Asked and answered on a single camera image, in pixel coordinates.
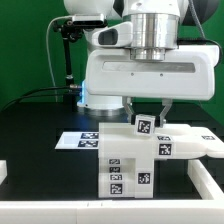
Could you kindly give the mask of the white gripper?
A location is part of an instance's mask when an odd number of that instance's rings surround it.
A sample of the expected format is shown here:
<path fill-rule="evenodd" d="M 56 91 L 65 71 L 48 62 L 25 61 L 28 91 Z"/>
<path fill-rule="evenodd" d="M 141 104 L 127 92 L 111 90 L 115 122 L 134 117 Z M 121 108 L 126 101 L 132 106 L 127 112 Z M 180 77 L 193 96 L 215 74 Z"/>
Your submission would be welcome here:
<path fill-rule="evenodd" d="M 181 45 L 166 52 L 160 62 L 132 60 L 127 49 L 98 49 L 88 58 L 85 85 L 92 95 L 126 96 L 122 104 L 132 125 L 136 114 L 131 97 L 163 99 L 159 115 L 163 127 L 172 99 L 213 97 L 218 60 L 216 45 Z"/>

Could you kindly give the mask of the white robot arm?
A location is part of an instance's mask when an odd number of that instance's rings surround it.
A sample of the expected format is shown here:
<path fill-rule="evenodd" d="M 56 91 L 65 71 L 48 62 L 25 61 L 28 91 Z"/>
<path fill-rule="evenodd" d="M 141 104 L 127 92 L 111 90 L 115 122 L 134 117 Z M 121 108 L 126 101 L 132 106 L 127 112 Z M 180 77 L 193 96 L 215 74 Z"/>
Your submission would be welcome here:
<path fill-rule="evenodd" d="M 222 50 L 205 38 L 179 38 L 178 28 L 197 28 L 219 0 L 64 0 L 72 24 L 84 30 L 89 56 L 84 80 L 87 106 L 121 106 L 132 98 L 209 100 Z"/>

